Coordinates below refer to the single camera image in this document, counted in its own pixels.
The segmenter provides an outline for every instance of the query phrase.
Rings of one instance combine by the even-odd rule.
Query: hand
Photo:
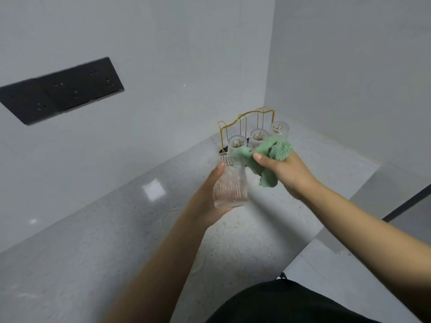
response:
[[[261,166],[271,169],[287,191],[297,199],[310,185],[318,182],[295,151],[284,161],[276,161],[259,153],[254,153],[253,158]]]
[[[188,202],[183,215],[191,217],[205,229],[216,223],[225,213],[232,208],[215,208],[213,199],[213,187],[224,172],[224,163],[218,163],[211,171],[208,178],[195,192]]]

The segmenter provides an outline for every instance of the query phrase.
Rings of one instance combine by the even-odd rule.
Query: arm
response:
[[[214,208],[213,186],[223,171],[219,163],[210,173],[104,323],[170,321],[206,229],[229,211]]]
[[[254,155],[302,200],[399,300],[422,320],[431,318],[431,247],[376,219],[321,184],[293,152],[283,162]]]

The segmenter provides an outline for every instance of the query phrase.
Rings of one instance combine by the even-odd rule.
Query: person's right hand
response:
[[[295,151],[284,161],[276,161],[259,153],[254,153],[253,158],[261,166],[271,169],[287,191],[297,199],[318,182]]]

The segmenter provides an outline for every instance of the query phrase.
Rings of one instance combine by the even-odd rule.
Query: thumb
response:
[[[256,160],[257,163],[259,163],[261,166],[265,168],[269,168],[272,171],[275,171],[275,168],[277,166],[278,161],[273,160],[267,156],[264,156],[259,153],[254,153],[253,158]]]
[[[225,164],[223,162],[219,162],[217,166],[211,171],[208,178],[203,183],[203,186],[207,188],[213,188],[217,180],[222,176],[224,172],[224,166]]]

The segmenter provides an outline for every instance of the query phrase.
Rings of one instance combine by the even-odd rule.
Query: fingernail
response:
[[[254,154],[253,154],[253,157],[254,157],[254,159],[255,159],[256,161],[259,161],[259,160],[260,160],[260,158],[262,157],[262,154],[254,153]]]

